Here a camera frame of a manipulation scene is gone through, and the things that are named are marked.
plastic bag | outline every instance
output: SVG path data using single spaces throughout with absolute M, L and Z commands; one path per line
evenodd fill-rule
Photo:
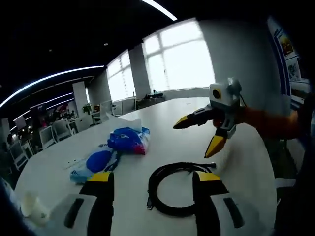
M 147 153 L 149 142 L 150 131 L 144 127 L 141 132 L 130 127 L 115 129 L 107 140 L 113 150 L 142 155 Z

ceiling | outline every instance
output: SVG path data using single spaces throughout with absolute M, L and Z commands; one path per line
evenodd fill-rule
M 251 11 L 239 3 L 228 8 L 225 1 L 211 2 L 211 7 L 205 0 L 156 2 L 175 15 L 178 21 L 222 16 L 260 21 L 265 17 L 261 6 L 249 6 L 248 3 L 246 6 Z M 174 23 L 140 0 L 79 0 L 51 5 L 45 10 L 27 5 L 22 13 L 12 12 L 10 17 L 2 14 L 0 20 L 0 103 L 13 92 L 43 77 L 80 67 L 106 66 L 124 50 L 141 43 L 142 38 Z M 24 112 L 24 107 L 72 92 L 72 82 L 52 85 L 98 75 L 103 70 L 82 70 L 51 78 L 13 97 L 0 110 L 10 113 L 15 113 L 12 112 L 15 110 L 19 115 Z M 46 87 L 50 88 L 29 96 Z

ceiling light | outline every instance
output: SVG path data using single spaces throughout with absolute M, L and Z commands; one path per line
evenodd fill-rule
M 58 106 L 58 105 L 60 105 L 60 104 L 62 104 L 62 103 L 71 101 L 71 100 L 73 100 L 73 99 L 69 99 L 69 100 L 67 100 L 67 101 L 63 101 L 63 102 L 57 103 L 57 104 L 55 104 L 55 105 L 53 105 L 53 106 L 51 106 L 51 107 L 46 108 L 46 110 L 48 110 L 48 109 L 50 109 L 50 108 L 52 108 L 52 107 Z
M 53 77 L 56 77 L 58 75 L 63 75 L 63 74 L 66 74 L 66 73 L 70 73 L 70 72 L 74 72 L 74 71 L 79 71 L 79 70 L 88 70 L 88 69 L 95 69 L 95 68 L 102 68 L 104 67 L 103 65 L 97 65 L 97 66 L 90 66 L 90 67 L 83 67 L 83 68 L 78 68 L 78 69 L 73 69 L 73 70 L 67 70 L 67 71 L 64 71 L 64 72 L 60 72 L 60 73 L 57 73 L 57 74 L 54 74 L 54 75 L 50 75 L 50 76 L 47 76 L 45 78 L 42 78 L 40 80 L 36 80 L 34 81 L 33 83 L 30 83 L 26 86 L 24 86 L 23 88 L 17 90 L 16 92 L 14 92 L 13 94 L 11 94 L 6 100 L 4 100 L 1 104 L 0 104 L 0 108 L 5 104 L 7 103 L 12 97 L 18 95 L 19 93 L 23 92 L 24 90 L 28 89 L 29 87 L 32 87 L 33 85 L 36 85 L 44 80 L 48 80 L 50 78 L 53 78 Z
M 13 129 L 15 129 L 16 128 L 16 126 L 14 126 L 12 129 L 10 129 L 10 131 L 12 131 Z
M 166 10 L 164 7 L 162 7 L 160 4 L 156 3 L 155 1 L 153 0 L 141 0 L 141 1 L 144 1 L 145 3 L 151 5 L 155 9 L 162 12 L 165 16 L 171 18 L 173 21 L 177 20 L 177 18 L 172 13 L 170 13 L 168 10 Z
M 60 97 L 56 97 L 56 98 L 54 98 L 54 99 L 51 99 L 51 100 L 49 100 L 49 101 L 47 101 L 47 102 L 39 103 L 39 104 L 37 104 L 37 105 L 35 105 L 35 106 L 30 107 L 30 109 L 32 109 L 32 108 L 34 108 L 34 107 L 38 107 L 38 106 L 43 105 L 43 104 L 45 104 L 45 103 L 49 103 L 49 102 L 54 101 L 54 100 L 56 100 L 56 99 L 58 99 L 58 98 L 68 96 L 68 95 L 70 95 L 70 94 L 73 94 L 73 93 L 72 93 L 72 92 L 71 92 L 71 93 L 67 93 L 67 94 L 62 95 L 62 96 L 60 96 Z
M 39 103 L 39 104 L 37 104 L 37 105 L 35 105 L 35 106 L 30 107 L 30 109 L 32 109 L 32 108 L 34 108 L 34 107 L 38 107 L 38 106 L 43 105 L 43 104 L 45 104 L 45 103 L 44 103 L 44 102 Z
M 70 94 L 73 94 L 73 93 L 72 93 L 72 92 L 71 92 L 71 93 L 67 93 L 67 94 L 62 95 L 62 96 L 60 96 L 60 97 L 56 97 L 56 98 L 54 98 L 54 99 L 51 99 L 51 100 L 49 100 L 49 101 L 47 101 L 47 102 L 45 102 L 45 103 L 49 103 L 49 102 L 51 102 L 51 101 L 54 101 L 54 100 L 56 100 L 56 99 L 58 99 L 58 98 L 61 98 L 61 97 L 68 96 L 68 95 L 70 95 Z
M 21 114 L 20 116 L 16 117 L 13 121 L 16 121 L 18 118 L 20 118 L 21 116 L 24 116 L 25 114 L 29 113 L 30 110 L 28 110 L 27 112 L 24 112 L 23 114 Z

white table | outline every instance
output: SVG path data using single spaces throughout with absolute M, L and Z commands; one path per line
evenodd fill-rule
M 159 103 L 122 116 L 142 119 L 150 129 L 151 143 L 145 156 L 124 155 L 115 170 L 115 201 L 112 235 L 197 235 L 194 216 L 174 218 L 156 209 L 146 209 L 148 180 L 158 167 L 174 162 L 219 163 L 229 156 L 219 173 L 230 192 L 238 194 L 257 207 L 261 221 L 272 228 L 276 215 L 276 189 L 268 152 L 257 131 L 239 124 L 224 149 L 210 159 L 205 150 L 215 133 L 211 122 L 185 130 L 173 130 L 179 118 L 204 107 L 208 98 L 183 98 Z M 88 155 L 98 144 L 105 143 L 117 120 L 85 130 L 33 156 L 24 168 L 15 192 L 19 198 L 28 191 L 39 194 L 43 203 L 53 208 L 80 186 L 69 180 L 68 161 Z M 186 172 L 167 177 L 159 187 L 162 201 L 173 206 L 192 204 L 191 175 Z

wall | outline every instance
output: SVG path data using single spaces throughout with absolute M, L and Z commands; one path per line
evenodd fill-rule
M 243 22 L 200 21 L 217 82 L 237 78 L 245 102 L 253 108 L 287 114 L 267 28 Z
M 82 107 L 88 103 L 87 95 L 85 93 L 84 81 L 72 84 L 72 86 L 73 86 L 74 101 L 75 101 L 77 111 L 78 111 L 77 114 L 79 117 L 82 117 L 84 116 Z
M 88 85 L 90 102 L 92 105 L 112 100 L 110 96 L 106 70 L 102 74 L 94 78 Z
M 141 99 L 151 92 L 141 44 L 129 50 L 129 58 L 136 96 Z

